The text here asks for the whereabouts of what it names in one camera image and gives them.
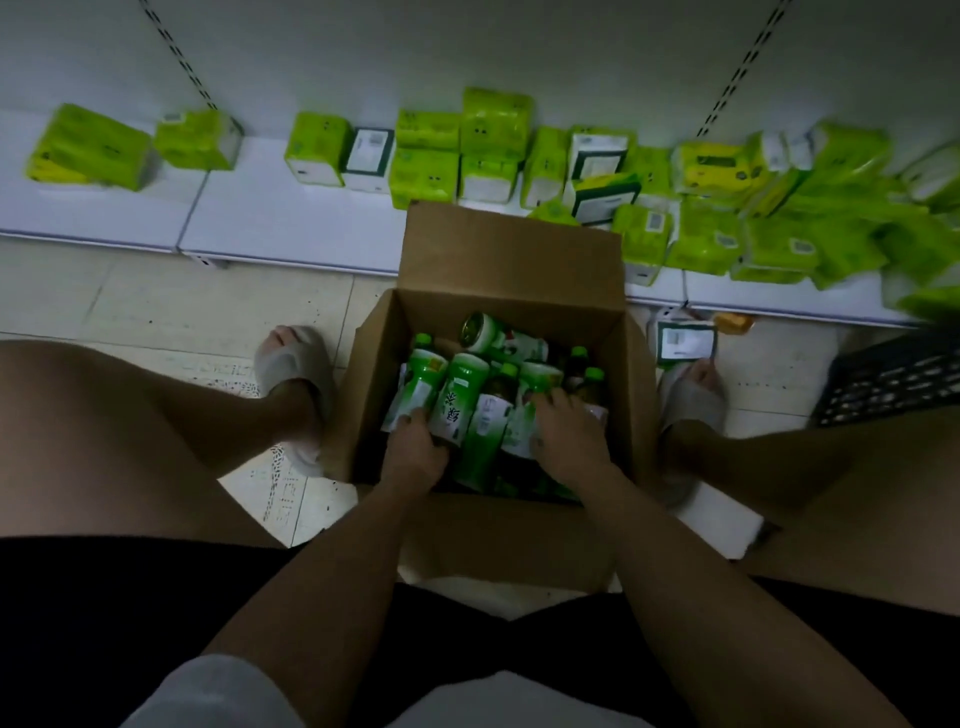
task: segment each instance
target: black plastic basket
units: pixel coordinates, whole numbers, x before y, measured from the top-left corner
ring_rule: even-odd
[[[960,404],[960,328],[927,329],[836,357],[810,424],[852,425],[949,404]]]

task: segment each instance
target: black shorts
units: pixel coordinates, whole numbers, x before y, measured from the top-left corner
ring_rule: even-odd
[[[298,551],[128,537],[0,540],[8,714],[21,706],[34,725],[118,725]],[[956,618],[758,583],[915,726],[943,725],[953,714]],[[508,622],[404,585],[350,724],[386,725],[437,686],[503,669],[658,728],[693,725],[623,595],[586,596]]]

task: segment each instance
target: person's left hand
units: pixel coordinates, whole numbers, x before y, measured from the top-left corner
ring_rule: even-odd
[[[449,451],[433,444],[421,407],[400,417],[387,441],[380,484],[409,496],[425,496],[444,474]]]

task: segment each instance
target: gray slipper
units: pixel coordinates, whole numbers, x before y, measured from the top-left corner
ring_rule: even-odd
[[[253,374],[256,376],[260,396],[266,397],[274,387],[284,381],[304,379],[313,385],[314,403],[321,420],[329,422],[336,387],[324,339],[310,327],[290,328],[294,330],[299,341],[268,352],[257,352],[253,358]],[[302,446],[287,443],[283,450],[300,473],[307,477],[324,474],[319,448],[308,451]]]
[[[692,362],[678,364],[660,378],[660,436],[680,420],[699,420],[715,432],[723,432],[727,399],[684,375]],[[672,508],[687,500],[699,482],[694,475],[666,474],[667,490],[660,502]]]

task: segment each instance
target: hand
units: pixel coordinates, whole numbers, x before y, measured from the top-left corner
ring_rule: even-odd
[[[533,438],[530,451],[550,477],[579,495],[584,484],[611,466],[603,426],[563,389],[554,389],[549,398],[536,394],[531,401],[540,438]]]
[[[410,496],[425,496],[444,474],[450,453],[433,444],[426,428],[426,413],[418,407],[400,417],[387,440],[380,484]]]

